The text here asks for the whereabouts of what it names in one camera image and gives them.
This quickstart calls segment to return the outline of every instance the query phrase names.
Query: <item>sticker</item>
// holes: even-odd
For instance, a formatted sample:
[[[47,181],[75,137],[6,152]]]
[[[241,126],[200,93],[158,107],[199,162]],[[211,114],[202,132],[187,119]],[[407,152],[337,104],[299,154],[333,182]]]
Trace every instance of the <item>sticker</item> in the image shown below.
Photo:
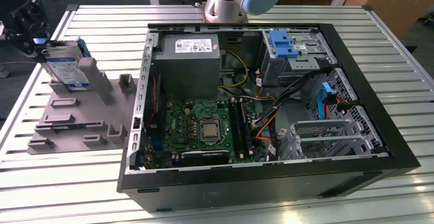
[[[72,57],[56,57],[47,59],[47,65],[52,69],[63,83],[72,90],[83,90],[90,85],[88,78],[78,68],[78,61]]]
[[[175,41],[175,53],[198,53],[213,52],[211,39],[202,40],[176,40]]]
[[[277,148],[270,144],[269,145],[269,152],[275,156],[277,155]]]
[[[279,136],[285,136],[286,135],[286,129],[285,128],[282,128],[281,130],[279,130],[279,134],[278,134]]]
[[[294,45],[297,50],[306,50],[306,45]]]
[[[258,87],[263,86],[263,80],[261,78],[257,78],[257,86]]]

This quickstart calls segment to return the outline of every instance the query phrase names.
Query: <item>blue drive bay latch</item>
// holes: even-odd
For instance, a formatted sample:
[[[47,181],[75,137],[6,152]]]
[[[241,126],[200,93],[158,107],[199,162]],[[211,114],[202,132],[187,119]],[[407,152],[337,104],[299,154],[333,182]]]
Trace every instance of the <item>blue drive bay latch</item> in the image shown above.
[[[287,32],[285,30],[271,30],[269,35],[275,57],[298,57],[298,51],[293,46],[293,38],[287,35]]]

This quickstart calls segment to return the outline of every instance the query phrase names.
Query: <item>power supply label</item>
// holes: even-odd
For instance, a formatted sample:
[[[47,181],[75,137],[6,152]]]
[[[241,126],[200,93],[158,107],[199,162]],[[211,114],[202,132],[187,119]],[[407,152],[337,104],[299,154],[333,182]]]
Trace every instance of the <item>power supply label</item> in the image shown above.
[[[213,52],[211,39],[202,40],[176,40],[175,53]]]

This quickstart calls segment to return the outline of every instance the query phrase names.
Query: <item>cpu socket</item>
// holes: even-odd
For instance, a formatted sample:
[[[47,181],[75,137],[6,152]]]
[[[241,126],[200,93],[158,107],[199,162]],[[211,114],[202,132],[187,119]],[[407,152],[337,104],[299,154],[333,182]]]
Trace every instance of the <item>cpu socket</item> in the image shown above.
[[[221,120],[218,118],[202,118],[200,126],[200,141],[206,145],[214,145],[221,141]]]

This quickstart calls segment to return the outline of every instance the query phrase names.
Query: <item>blue cable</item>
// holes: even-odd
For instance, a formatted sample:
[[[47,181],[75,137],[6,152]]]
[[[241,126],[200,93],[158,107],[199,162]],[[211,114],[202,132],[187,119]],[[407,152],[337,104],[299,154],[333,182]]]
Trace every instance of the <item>blue cable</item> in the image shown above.
[[[323,82],[323,86],[319,88],[318,96],[317,96],[318,115],[321,120],[326,119],[326,112],[325,112],[325,105],[323,105],[323,92],[337,94],[337,90],[333,90],[327,82]]]

